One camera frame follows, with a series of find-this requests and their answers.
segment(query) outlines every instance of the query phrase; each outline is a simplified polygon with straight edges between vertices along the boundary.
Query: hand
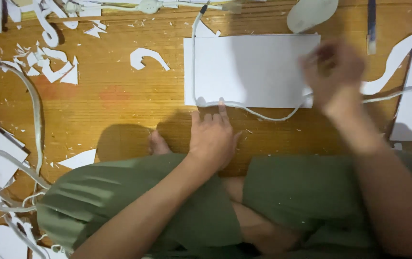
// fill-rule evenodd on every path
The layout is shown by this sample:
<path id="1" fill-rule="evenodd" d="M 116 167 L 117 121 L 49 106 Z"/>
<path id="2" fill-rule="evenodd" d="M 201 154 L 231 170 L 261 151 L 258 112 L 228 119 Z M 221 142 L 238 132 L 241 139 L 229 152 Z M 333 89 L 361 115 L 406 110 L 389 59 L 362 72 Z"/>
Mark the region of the hand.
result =
<path id="1" fill-rule="evenodd" d="M 313 104 L 330 119 L 361 111 L 364 60 L 344 40 L 330 40 L 300 59 Z"/>
<path id="2" fill-rule="evenodd" d="M 198 111 L 192 112 L 192 137 L 188 153 L 204 165 L 214 168 L 214 172 L 222 170 L 235 155 L 240 135 L 241 132 L 233 135 L 225 105 L 219 102 L 219 113 L 206 114 L 203 121 Z"/>

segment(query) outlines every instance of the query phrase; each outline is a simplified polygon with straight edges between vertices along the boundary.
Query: person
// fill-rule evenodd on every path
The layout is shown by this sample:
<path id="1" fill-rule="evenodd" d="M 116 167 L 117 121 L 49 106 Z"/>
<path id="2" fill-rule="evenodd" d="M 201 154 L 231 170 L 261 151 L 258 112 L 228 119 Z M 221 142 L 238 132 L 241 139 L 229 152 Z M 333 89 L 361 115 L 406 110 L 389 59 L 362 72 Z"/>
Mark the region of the person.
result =
<path id="1" fill-rule="evenodd" d="M 152 156 L 65 174 L 37 204 L 39 226 L 72 259 L 412 257 L 412 154 L 364 112 L 364 60 L 331 40 L 300 64 L 350 156 L 255 158 L 245 178 L 220 180 L 239 138 L 220 103 L 191 113 L 186 155 L 154 131 Z"/>

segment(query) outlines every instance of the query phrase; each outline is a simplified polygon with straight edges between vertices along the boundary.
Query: forearm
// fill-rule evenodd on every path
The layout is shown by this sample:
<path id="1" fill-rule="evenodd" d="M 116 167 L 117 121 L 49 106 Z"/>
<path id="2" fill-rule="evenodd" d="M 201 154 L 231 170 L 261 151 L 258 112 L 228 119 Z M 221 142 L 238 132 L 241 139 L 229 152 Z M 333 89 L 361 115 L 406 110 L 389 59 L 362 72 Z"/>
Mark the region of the forearm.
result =
<path id="1" fill-rule="evenodd" d="M 140 259 L 150 249 L 186 199 L 208 179 L 198 171 L 214 170 L 187 155 L 155 187 L 129 204 L 89 237 L 72 259 Z"/>
<path id="2" fill-rule="evenodd" d="M 362 109 L 332 119 L 357 161 L 357 177 L 382 247 L 412 256 L 412 175 Z"/>

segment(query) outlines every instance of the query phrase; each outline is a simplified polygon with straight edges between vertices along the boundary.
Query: wooden surface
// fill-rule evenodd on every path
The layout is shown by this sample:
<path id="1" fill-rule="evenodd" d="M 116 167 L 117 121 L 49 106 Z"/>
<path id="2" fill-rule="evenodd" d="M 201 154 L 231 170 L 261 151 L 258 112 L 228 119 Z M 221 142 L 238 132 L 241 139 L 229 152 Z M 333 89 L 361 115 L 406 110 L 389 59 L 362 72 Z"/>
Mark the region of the wooden surface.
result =
<path id="1" fill-rule="evenodd" d="M 274 0 L 247 3 L 241 15 L 207 11 L 203 22 L 222 35 L 290 33 L 286 17 L 296 0 Z M 366 52 L 367 0 L 340 0 L 334 16 L 308 33 L 318 32 L 323 39 L 345 37 L 361 53 Z M 165 8 L 153 15 L 112 12 L 101 18 L 107 34 L 101 39 L 83 32 L 92 27 L 82 21 L 71 30 L 57 24 L 63 41 L 56 48 L 80 62 L 79 84 L 50 84 L 44 76 L 31 77 L 42 98 L 44 108 L 44 164 L 42 175 L 51 183 L 69 169 L 51 167 L 79 152 L 97 148 L 96 161 L 128 159 L 147 155 L 148 130 L 157 128 L 174 152 L 188 151 L 189 111 L 196 107 L 183 105 L 183 46 L 191 35 L 191 24 L 197 8 Z M 0 34 L 0 57 L 12 60 L 16 43 L 33 47 L 42 40 L 42 28 L 35 19 L 22 21 L 21 30 L 7 23 Z M 379 78 L 395 44 L 412 33 L 412 0 L 377 1 L 377 54 L 368 56 L 366 80 Z M 129 55 L 138 47 L 161 54 L 171 70 L 145 58 L 145 68 L 137 71 Z M 60 61 L 53 69 L 63 65 Z M 383 92 L 403 85 L 408 58 L 394 74 Z M 390 133 L 398 98 L 367 105 L 380 130 Z M 214 111 L 215 108 L 202 109 Z M 282 118 L 290 109 L 255 109 Z M 221 176 L 242 176 L 251 156 L 268 154 L 319 154 L 346 152 L 338 134 L 315 109 L 301 109 L 284 122 L 261 122 L 239 109 L 228 109 L 236 131 L 243 135 L 235 158 Z M 32 105 L 24 84 L 13 73 L 0 71 L 0 125 L 27 144 L 28 160 L 36 165 Z M 23 173 L 7 188 L 15 199 L 22 200 L 33 191 L 33 181 Z"/>

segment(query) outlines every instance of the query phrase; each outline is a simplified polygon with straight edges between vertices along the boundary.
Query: green pants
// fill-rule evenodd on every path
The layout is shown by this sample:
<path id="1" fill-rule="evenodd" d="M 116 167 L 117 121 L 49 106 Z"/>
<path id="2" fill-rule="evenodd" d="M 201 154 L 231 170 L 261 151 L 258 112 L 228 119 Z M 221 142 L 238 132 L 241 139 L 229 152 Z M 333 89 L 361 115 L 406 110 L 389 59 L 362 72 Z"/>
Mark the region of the green pants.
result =
<path id="1" fill-rule="evenodd" d="M 398 155 L 412 172 L 412 154 Z M 172 153 L 74 169 L 60 177 L 37 204 L 38 224 L 53 242 L 75 250 L 184 157 Z M 347 156 L 253 158 L 243 204 L 275 223 L 306 232 L 302 251 L 320 247 L 375 250 L 377 246 L 353 161 Z M 214 176 L 180 208 L 150 253 L 155 257 L 249 257 L 237 248 L 241 242 L 231 201 Z"/>

